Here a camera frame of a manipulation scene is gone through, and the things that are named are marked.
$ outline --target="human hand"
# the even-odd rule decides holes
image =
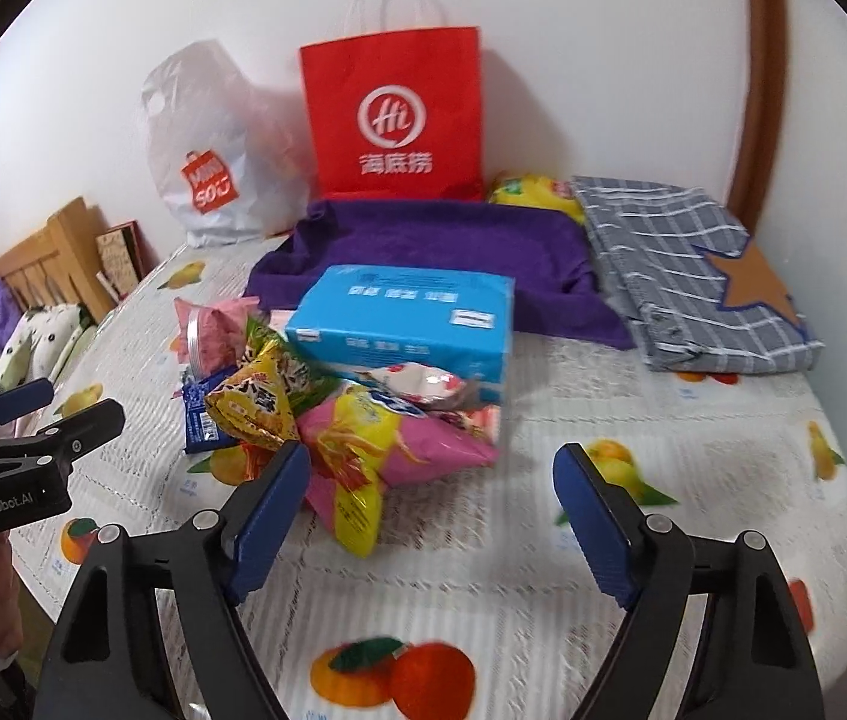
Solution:
[[[20,581],[14,571],[8,533],[0,533],[0,658],[7,658],[23,645],[23,622],[17,597]]]

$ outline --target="wooden bed frame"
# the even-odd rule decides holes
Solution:
[[[83,303],[98,324],[115,303],[97,281],[100,255],[94,238],[105,230],[82,197],[48,218],[46,225],[0,255],[0,278],[20,309]]]

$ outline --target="star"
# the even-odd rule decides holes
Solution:
[[[735,257],[705,248],[698,251],[715,271],[727,277],[719,305],[721,311],[763,306],[793,325],[798,333],[804,333],[804,322],[797,316],[785,283],[775,274],[752,238],[747,239],[743,251]]]

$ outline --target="purple cloth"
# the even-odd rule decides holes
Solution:
[[[262,309],[297,308],[331,265],[481,271],[516,281],[513,328],[633,348],[597,295],[585,235],[567,215],[448,200],[321,200],[251,271]]]

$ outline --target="white patterned tablecloth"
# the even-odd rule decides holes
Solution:
[[[78,569],[61,551],[70,519],[153,533],[219,508],[233,490],[211,474],[187,473],[201,458],[182,452],[182,405],[170,399],[172,298],[239,295],[251,266],[277,243],[177,252],[104,322],[35,422],[53,421],[67,396],[94,383],[127,415],[119,439],[76,464],[71,511],[12,536],[19,573],[54,619]],[[206,262],[199,283],[158,290],[196,260]],[[630,450],[648,484],[678,502],[659,511],[686,533],[766,534],[787,578],[806,587],[809,639],[826,687],[847,668],[847,466],[833,480],[817,478],[811,421],[839,451],[803,375],[688,382],[646,370],[635,352],[518,335],[497,465],[391,490],[379,547],[367,560],[302,512],[241,618],[293,720],[403,717],[393,703],[345,709],[310,685],[321,652],[375,635],[443,640],[467,654],[477,675],[474,720],[570,717],[622,615],[597,591],[569,528],[557,524],[551,464],[566,442],[612,439]],[[205,716],[172,596],[158,600],[182,702],[190,716]],[[676,712],[702,614],[702,599],[691,599],[657,717]]]

